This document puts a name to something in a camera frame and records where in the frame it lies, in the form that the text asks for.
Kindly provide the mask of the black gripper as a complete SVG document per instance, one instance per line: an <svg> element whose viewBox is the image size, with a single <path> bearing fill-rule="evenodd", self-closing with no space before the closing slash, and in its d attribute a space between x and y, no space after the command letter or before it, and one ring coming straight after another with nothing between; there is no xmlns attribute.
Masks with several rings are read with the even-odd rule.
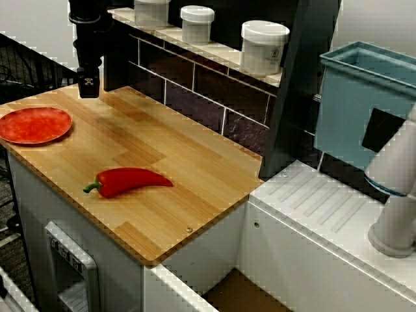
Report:
<svg viewBox="0 0 416 312"><path fill-rule="evenodd" d="M77 69L78 88L81 98L98 98L100 90L99 66L102 50L98 44L98 35L91 24L76 25L77 38L73 43L77 51L79 68Z"/></svg>

